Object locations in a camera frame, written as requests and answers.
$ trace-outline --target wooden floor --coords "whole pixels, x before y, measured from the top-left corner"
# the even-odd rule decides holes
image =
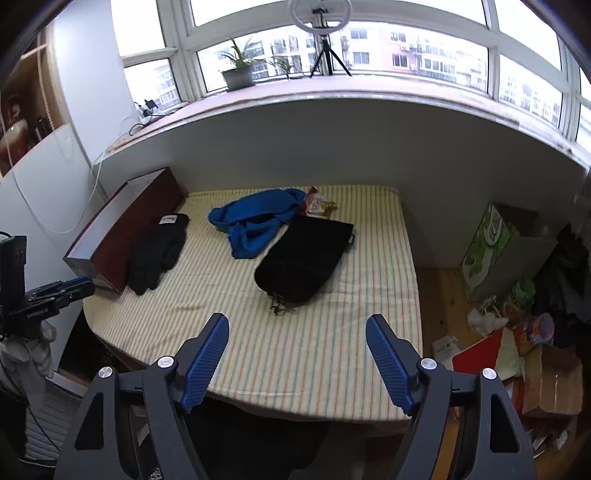
[[[481,339],[468,328],[466,317],[474,305],[467,302],[457,271],[418,269],[417,280],[423,327],[423,356],[432,355],[431,344],[445,335],[457,337],[464,345],[471,345]],[[447,479],[457,430],[458,421],[450,415],[432,480]],[[536,459],[539,479],[559,480],[585,440],[585,435],[577,439],[571,437],[561,451],[547,449]]]

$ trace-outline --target striped mattress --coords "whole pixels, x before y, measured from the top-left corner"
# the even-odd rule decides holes
[[[382,313],[399,337],[422,351],[417,279],[400,198],[381,186],[318,189],[338,205],[331,218],[354,224],[356,238],[308,305],[276,316],[254,282],[268,248],[256,259],[235,260],[226,235],[207,221],[211,208],[259,190],[198,192],[180,210],[191,221],[176,267],[141,297],[126,288],[116,299],[100,293],[86,298],[90,328],[150,364],[174,354],[212,313],[221,312],[230,321],[230,339],[211,392],[277,413],[405,419],[391,404],[365,344],[366,319]]]

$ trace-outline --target plant pot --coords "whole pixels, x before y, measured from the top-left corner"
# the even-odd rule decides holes
[[[228,92],[240,90],[241,88],[252,87],[255,84],[252,78],[252,67],[240,67],[239,69],[226,70],[222,72],[223,79],[228,86]]]

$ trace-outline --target white wall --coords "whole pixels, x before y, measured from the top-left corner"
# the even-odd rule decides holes
[[[0,230],[27,236],[25,288],[69,280],[76,275],[62,260],[68,247],[98,211],[103,201],[93,197],[80,225],[65,235],[48,233],[42,228],[17,189],[18,182],[39,220],[56,232],[74,227],[90,196],[94,178],[70,125],[64,125],[37,144],[0,183]],[[78,301],[50,319],[57,328],[57,340],[51,345],[57,368],[74,322],[80,313]]]
[[[558,228],[586,169],[505,125],[436,106],[301,100],[162,132],[107,158],[101,182],[171,166],[187,191],[375,183],[401,194],[416,266],[459,265],[490,200]]]
[[[66,106],[94,163],[137,121],[115,40],[111,2],[74,0],[52,29],[51,48]]]

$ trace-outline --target drawstring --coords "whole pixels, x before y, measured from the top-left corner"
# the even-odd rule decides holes
[[[276,293],[269,294],[271,297],[271,310],[275,315],[285,315],[287,312],[293,312],[294,309],[288,307],[281,295]]]

